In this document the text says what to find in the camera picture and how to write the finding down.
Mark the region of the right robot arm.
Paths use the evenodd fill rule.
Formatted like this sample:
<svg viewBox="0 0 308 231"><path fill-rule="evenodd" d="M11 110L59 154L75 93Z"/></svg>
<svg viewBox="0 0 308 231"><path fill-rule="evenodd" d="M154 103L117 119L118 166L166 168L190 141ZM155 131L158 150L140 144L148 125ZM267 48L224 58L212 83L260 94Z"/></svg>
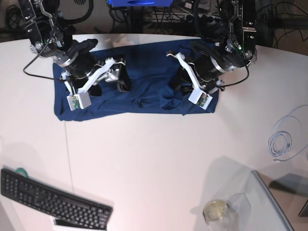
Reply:
<svg viewBox="0 0 308 231"><path fill-rule="evenodd" d="M18 2L25 21L25 31L31 50L37 57L52 58L64 71L57 78L64 83L71 97L82 94L100 96L99 82L116 83L120 92L131 89L124 56L96 59L91 50L97 39L78 42L73 39L75 24L86 21L94 8L89 1L86 14L76 19L64 19L58 0L20 0Z"/></svg>

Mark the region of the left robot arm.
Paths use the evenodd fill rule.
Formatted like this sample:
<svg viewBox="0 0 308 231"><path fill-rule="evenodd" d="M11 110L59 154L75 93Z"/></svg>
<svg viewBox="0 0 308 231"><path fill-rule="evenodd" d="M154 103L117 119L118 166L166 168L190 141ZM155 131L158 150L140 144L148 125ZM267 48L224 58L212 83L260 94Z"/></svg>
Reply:
<svg viewBox="0 0 308 231"><path fill-rule="evenodd" d="M192 4L193 22L200 39L189 43L196 58L187 60L201 90L211 94L236 86L248 78L225 84L219 77L237 68L249 69L257 59L256 16L253 0L218 0L219 22L200 15L200 1Z"/></svg>

